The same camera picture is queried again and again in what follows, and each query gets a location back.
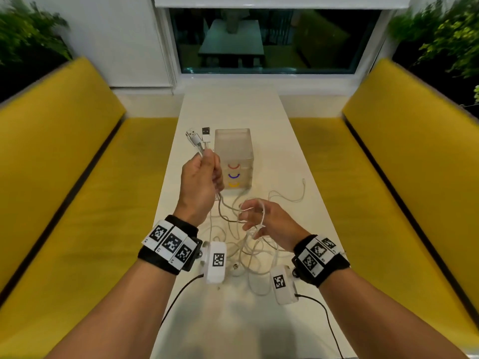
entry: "plastic container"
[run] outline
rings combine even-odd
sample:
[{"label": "plastic container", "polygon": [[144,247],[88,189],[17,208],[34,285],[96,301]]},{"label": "plastic container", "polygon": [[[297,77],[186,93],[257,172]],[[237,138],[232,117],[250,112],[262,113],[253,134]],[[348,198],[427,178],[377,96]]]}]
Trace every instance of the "plastic container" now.
[{"label": "plastic container", "polygon": [[251,187],[254,155],[249,128],[216,130],[215,152],[221,159],[225,189]]}]

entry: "glass pane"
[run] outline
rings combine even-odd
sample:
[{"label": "glass pane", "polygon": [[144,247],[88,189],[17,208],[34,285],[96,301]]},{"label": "glass pane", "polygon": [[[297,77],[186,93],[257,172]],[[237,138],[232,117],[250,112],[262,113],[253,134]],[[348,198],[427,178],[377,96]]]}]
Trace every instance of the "glass pane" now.
[{"label": "glass pane", "polygon": [[171,8],[183,73],[354,74],[380,10]]}]

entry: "bench backrest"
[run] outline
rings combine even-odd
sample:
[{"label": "bench backrest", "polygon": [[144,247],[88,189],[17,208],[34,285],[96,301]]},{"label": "bench backrest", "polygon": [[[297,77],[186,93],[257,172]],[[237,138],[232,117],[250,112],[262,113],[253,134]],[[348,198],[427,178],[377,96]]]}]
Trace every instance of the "bench backrest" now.
[{"label": "bench backrest", "polygon": [[0,108],[0,290],[125,110],[84,58]]},{"label": "bench backrest", "polygon": [[386,59],[343,112],[479,309],[478,121]]}]

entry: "white table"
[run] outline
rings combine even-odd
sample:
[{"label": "white table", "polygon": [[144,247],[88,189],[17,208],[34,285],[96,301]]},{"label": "white table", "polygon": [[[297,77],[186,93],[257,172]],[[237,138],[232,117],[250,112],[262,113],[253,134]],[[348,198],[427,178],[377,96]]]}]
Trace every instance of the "white table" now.
[{"label": "white table", "polygon": [[237,64],[237,59],[242,58],[243,63],[252,67],[253,58],[264,57],[259,22],[257,20],[241,20],[237,33],[230,34],[226,30],[226,21],[214,20],[198,55],[218,57],[220,65],[222,59],[235,57]]},{"label": "white table", "polygon": [[[187,90],[155,221],[173,212],[182,165],[195,153],[184,136],[186,130],[206,126],[211,127],[212,137],[215,129],[251,129],[253,187],[245,198],[266,198],[275,189],[296,199],[302,193],[301,180],[305,179],[306,194],[301,203],[279,198],[275,201],[306,229],[341,244],[279,97],[264,87]],[[231,204],[237,193],[225,191],[225,200]],[[214,218],[213,224],[227,228],[220,218]],[[200,226],[203,240],[208,239],[208,233],[204,233],[208,226],[208,220]],[[287,253],[282,260],[291,265],[290,259]],[[200,263],[195,262],[191,272],[178,276],[169,305],[183,285],[200,272]],[[269,284],[253,283],[259,290]],[[298,293],[324,302],[313,286],[298,282],[296,287]],[[331,314],[330,317],[344,357],[355,357]],[[165,320],[152,358],[339,358],[339,353],[318,304],[300,299],[298,303],[279,306],[273,292],[264,297],[254,295],[243,275],[228,276],[220,285],[207,285],[203,279],[192,283]]]}]

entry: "forearm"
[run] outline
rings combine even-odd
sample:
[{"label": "forearm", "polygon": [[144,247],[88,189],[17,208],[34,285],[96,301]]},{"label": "forearm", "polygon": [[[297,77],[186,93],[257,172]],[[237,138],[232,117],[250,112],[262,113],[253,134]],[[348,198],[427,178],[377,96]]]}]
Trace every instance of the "forearm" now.
[{"label": "forearm", "polygon": [[46,358],[149,358],[175,279],[137,260]]},{"label": "forearm", "polygon": [[320,292],[360,359],[464,359],[439,332],[352,269],[335,271]]}]

